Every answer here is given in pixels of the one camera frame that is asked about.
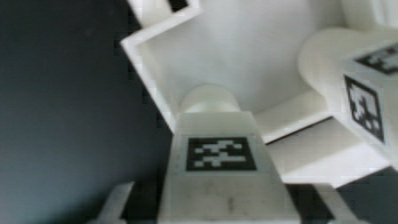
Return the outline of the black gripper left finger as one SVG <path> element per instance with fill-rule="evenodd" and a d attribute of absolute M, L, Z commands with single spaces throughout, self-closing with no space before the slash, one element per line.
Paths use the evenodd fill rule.
<path fill-rule="evenodd" d="M 96 218 L 87 224 L 157 224 L 157 189 L 142 181 L 110 191 Z"/>

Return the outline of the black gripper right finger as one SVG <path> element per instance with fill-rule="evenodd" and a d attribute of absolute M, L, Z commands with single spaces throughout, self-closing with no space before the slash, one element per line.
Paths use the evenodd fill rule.
<path fill-rule="evenodd" d="M 301 215 L 301 224 L 365 224 L 327 183 L 290 183 L 286 189 Z"/>

